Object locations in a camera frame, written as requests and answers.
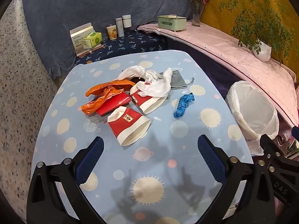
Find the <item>yellow wall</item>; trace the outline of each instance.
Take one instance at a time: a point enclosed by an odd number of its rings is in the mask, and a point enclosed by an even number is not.
[[[227,10],[222,10],[221,12],[218,8],[219,4],[221,2],[227,1],[229,0],[210,0],[210,2],[204,8],[201,22],[231,35],[231,30],[234,26],[235,18],[240,13],[240,11],[235,10],[230,13]],[[295,30],[295,33],[297,35],[297,40],[293,42],[293,47],[291,49],[289,58],[288,60],[284,60],[283,63],[291,70],[293,70],[297,74],[297,78],[299,78],[299,56],[296,55],[295,51],[295,46],[299,44],[299,17],[288,0],[271,0],[272,8],[277,9],[274,1],[287,6],[287,12],[284,15],[280,15],[280,17],[288,28],[293,28]]]

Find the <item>white plastic bag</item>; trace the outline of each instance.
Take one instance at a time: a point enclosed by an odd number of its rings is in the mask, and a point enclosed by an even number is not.
[[[235,82],[228,91],[226,102],[244,135],[250,153],[263,155],[260,138],[267,134],[274,139],[279,121],[274,105],[250,82]]]

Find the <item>red wallet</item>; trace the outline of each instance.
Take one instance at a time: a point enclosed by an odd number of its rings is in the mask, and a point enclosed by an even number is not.
[[[114,95],[111,98],[107,99],[105,103],[103,103],[102,106],[97,109],[96,112],[99,115],[104,115],[118,108],[119,106],[124,106],[128,104],[130,101],[130,97],[125,92],[122,92],[118,95]]]

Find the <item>white flower pot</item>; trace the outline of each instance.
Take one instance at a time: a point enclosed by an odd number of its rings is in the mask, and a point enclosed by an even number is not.
[[[261,51],[259,52],[259,54],[257,53],[257,51],[255,49],[252,49],[252,52],[256,58],[258,58],[262,62],[266,62],[266,61],[270,60],[270,58],[271,58],[272,48],[262,41],[259,41],[259,42],[260,42],[260,48],[261,48]]]

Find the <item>light blue tablecloth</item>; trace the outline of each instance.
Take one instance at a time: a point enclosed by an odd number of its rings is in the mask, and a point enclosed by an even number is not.
[[[168,100],[146,115],[152,119],[146,134],[122,147],[110,129],[107,117],[85,116],[80,106],[93,96],[85,92],[112,81],[132,65],[157,72],[168,67],[179,70],[186,82],[182,90],[171,90]],[[175,119],[177,99],[193,92],[183,117]],[[131,102],[130,107],[139,111]],[[58,90],[44,118],[33,156],[32,171],[39,161],[60,163],[86,148],[96,136],[103,138],[104,153],[83,192],[108,224],[196,222],[221,188],[197,148],[205,134],[228,156],[252,163],[246,142],[223,98],[195,61],[185,52],[166,50],[123,55],[72,69]],[[76,217],[61,184],[58,189],[68,213]],[[244,188],[239,187],[234,202]]]

